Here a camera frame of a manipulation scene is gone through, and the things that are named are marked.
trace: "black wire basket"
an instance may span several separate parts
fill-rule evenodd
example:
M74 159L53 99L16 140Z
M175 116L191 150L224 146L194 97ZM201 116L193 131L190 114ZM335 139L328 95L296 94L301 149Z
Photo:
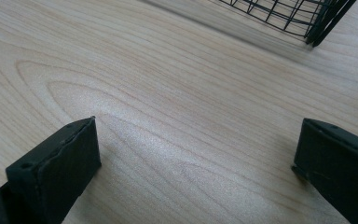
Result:
M318 46L356 0L217 0Z

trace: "wooden table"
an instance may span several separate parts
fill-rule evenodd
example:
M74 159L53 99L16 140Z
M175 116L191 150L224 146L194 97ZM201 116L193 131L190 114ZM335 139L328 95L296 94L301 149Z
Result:
M257 29L240 41L139 1L0 0L0 185L94 115L103 168L64 223L346 223L290 166L303 118L358 135L358 2L317 49Z

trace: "light wood surface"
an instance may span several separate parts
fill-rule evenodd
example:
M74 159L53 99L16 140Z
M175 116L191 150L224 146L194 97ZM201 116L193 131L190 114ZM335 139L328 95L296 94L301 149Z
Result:
M103 168L64 223L346 223L290 166L303 118L358 135L358 2L317 49L166 9L0 0L0 185L94 115Z

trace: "small hole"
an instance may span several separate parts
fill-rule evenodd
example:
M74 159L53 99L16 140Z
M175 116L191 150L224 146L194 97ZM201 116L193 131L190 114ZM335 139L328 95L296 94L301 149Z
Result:
M27 168L30 168L31 166L32 166L32 164L30 162L26 162L21 166L21 168L22 169L27 169Z

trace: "wood grain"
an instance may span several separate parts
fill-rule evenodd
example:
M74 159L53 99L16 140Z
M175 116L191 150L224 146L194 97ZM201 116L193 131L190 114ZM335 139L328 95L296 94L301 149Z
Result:
M0 0L0 185L94 115L103 168L64 223L346 223L290 165L303 118L358 134L358 2L317 49L257 29L240 41L139 1Z

